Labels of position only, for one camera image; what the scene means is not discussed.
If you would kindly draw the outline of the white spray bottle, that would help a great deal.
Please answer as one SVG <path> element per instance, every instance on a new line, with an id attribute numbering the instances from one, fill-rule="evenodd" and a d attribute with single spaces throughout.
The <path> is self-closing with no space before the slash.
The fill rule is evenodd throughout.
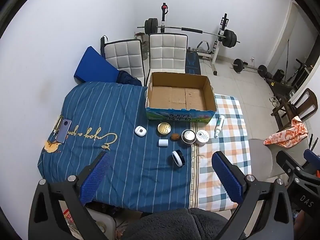
<path id="1" fill-rule="evenodd" d="M 225 120 L 225 116 L 220 115 L 217 122 L 216 122 L 215 131 L 214 131 L 215 132 L 214 138 L 217 138 L 219 136 L 220 132 L 222 131 L 224 120 Z"/>

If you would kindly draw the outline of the silver metal filter basket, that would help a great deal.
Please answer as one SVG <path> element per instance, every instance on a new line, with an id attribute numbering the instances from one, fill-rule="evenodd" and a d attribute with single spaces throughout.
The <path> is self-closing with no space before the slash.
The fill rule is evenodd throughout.
<path id="1" fill-rule="evenodd" d="M 181 140 L 185 144 L 191 145 L 196 141 L 196 133 L 192 129 L 185 129 L 181 134 Z"/>

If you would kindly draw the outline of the brown walnut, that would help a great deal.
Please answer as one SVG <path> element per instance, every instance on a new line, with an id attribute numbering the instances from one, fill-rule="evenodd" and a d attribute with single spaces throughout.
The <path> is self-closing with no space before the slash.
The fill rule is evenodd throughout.
<path id="1" fill-rule="evenodd" d="M 178 133 L 173 133 L 171 136 L 170 136 L 170 139 L 172 141 L 178 141 L 180 138 L 180 135 Z"/>

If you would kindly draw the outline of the white earbuds case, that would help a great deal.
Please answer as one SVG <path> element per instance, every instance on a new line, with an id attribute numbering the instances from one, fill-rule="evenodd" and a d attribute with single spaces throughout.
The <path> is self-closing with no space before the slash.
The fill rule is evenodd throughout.
<path id="1" fill-rule="evenodd" d="M 137 126 L 135 128 L 135 134 L 139 137 L 144 137 L 147 133 L 147 130 L 143 126 Z"/>

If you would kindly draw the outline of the small white cylinder cap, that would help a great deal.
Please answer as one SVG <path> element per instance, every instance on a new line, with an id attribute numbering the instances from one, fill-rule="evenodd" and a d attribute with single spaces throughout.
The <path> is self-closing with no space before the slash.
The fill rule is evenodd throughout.
<path id="1" fill-rule="evenodd" d="M 169 140 L 168 139 L 159 139 L 158 146 L 159 147 L 168 147 Z"/>

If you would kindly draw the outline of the gold round tin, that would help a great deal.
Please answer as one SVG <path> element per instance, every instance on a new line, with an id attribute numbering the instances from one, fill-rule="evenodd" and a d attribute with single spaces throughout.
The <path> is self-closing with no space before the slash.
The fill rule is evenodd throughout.
<path id="1" fill-rule="evenodd" d="M 167 122 L 161 122 L 157 126 L 157 132 L 160 135 L 168 135 L 171 132 L 171 125 Z"/>

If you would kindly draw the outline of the dark wooden chair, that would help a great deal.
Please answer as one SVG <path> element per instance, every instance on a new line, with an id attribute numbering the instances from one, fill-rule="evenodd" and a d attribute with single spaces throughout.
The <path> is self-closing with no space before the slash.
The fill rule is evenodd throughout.
<path id="1" fill-rule="evenodd" d="M 271 113 L 278 125 L 278 131 L 282 131 L 292 126 L 294 117 L 299 117 L 302 122 L 308 120 L 318 110 L 318 100 L 316 94 L 306 88 L 295 103 L 280 96 L 280 105 L 275 107 Z"/>

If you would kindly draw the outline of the blue striped cloth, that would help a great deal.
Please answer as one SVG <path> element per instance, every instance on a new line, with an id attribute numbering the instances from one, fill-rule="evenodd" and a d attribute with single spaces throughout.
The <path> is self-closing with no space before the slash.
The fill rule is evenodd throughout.
<path id="1" fill-rule="evenodd" d="M 72 121 L 64 144 L 50 135 L 38 162 L 51 183 L 77 175 L 100 152 L 110 156 L 110 168 L 96 191 L 100 203 L 140 212 L 189 207 L 191 155 L 189 146 L 169 141 L 159 147 L 159 122 L 145 111 L 145 87 L 87 82 L 65 97 L 61 114 Z M 143 126 L 144 137 L 135 134 Z M 185 165 L 178 167 L 172 151 L 181 150 Z"/>

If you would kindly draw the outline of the purple smartphone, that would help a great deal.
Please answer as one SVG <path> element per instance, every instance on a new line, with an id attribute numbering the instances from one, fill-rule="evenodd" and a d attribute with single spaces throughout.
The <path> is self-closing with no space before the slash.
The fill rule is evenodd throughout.
<path id="1" fill-rule="evenodd" d="M 69 128 L 71 126 L 72 121 L 69 119 L 63 119 L 59 128 L 59 131 L 56 136 L 56 142 L 60 144 L 64 144 Z"/>

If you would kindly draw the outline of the open cardboard box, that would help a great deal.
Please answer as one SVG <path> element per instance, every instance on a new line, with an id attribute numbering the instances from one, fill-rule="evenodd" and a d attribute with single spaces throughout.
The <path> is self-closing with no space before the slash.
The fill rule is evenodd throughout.
<path id="1" fill-rule="evenodd" d="M 217 106 L 208 77 L 153 72 L 146 92 L 145 110 L 149 120 L 208 123 Z"/>

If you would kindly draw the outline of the dark blue garment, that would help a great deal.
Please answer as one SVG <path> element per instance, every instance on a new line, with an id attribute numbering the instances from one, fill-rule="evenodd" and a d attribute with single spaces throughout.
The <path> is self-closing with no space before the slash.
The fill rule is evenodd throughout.
<path id="1" fill-rule="evenodd" d="M 131 74 L 129 74 L 124 70 L 119 71 L 116 83 L 119 83 L 122 85 L 142 86 L 142 83 L 140 80 L 138 80 L 136 77 L 133 77 Z"/>

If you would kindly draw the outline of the blue bench pad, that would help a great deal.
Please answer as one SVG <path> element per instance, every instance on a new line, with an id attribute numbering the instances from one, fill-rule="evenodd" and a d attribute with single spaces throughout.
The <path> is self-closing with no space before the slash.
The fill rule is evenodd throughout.
<path id="1" fill-rule="evenodd" d="M 200 61 L 197 53 L 187 51 L 185 59 L 185 73 L 201 75 Z"/>

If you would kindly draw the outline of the white weight bench rack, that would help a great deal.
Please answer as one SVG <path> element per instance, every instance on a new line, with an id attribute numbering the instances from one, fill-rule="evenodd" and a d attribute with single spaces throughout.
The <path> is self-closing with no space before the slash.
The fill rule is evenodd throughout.
<path id="1" fill-rule="evenodd" d="M 229 19 L 227 18 L 227 13 L 224 14 L 224 16 L 221 18 L 221 22 L 220 22 L 220 27 L 219 27 L 219 31 L 216 35 L 216 40 L 213 43 L 213 47 L 212 50 L 210 52 L 207 53 L 201 53 L 201 52 L 197 52 L 198 56 L 201 59 L 204 60 L 209 60 L 210 61 L 210 67 L 213 71 L 213 75 L 217 76 L 217 70 L 215 68 L 215 62 L 219 53 L 219 49 L 222 46 L 222 40 L 224 37 L 224 31 L 225 28 L 227 27 Z"/>

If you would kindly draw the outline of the left white padded chair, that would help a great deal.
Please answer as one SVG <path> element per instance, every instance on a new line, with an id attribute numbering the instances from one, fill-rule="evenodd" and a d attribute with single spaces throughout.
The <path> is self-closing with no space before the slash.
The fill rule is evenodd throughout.
<path id="1" fill-rule="evenodd" d="M 100 39 L 100 54 L 112 66 L 123 70 L 145 85 L 145 69 L 142 55 L 142 43 L 138 39 L 107 42 Z"/>

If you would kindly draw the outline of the barbell on rack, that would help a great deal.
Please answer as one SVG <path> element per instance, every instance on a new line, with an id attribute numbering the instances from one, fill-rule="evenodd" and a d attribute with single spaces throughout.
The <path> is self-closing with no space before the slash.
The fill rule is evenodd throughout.
<path id="1" fill-rule="evenodd" d="M 225 29 L 223 31 L 223 34 L 215 34 L 215 33 L 202 31 L 199 29 L 186 28 L 186 27 L 158 26 L 157 24 L 158 24 L 157 18 L 149 18 L 145 20 L 144 25 L 139 26 L 138 29 L 144 29 L 144 32 L 147 35 L 157 33 L 158 29 L 176 29 L 176 30 L 187 31 L 191 33 L 208 34 L 208 35 L 216 36 L 218 38 L 218 41 L 221 41 L 222 45 L 227 48 L 233 48 L 237 43 L 240 43 L 240 41 L 238 41 L 238 38 L 235 32 L 228 29 Z"/>

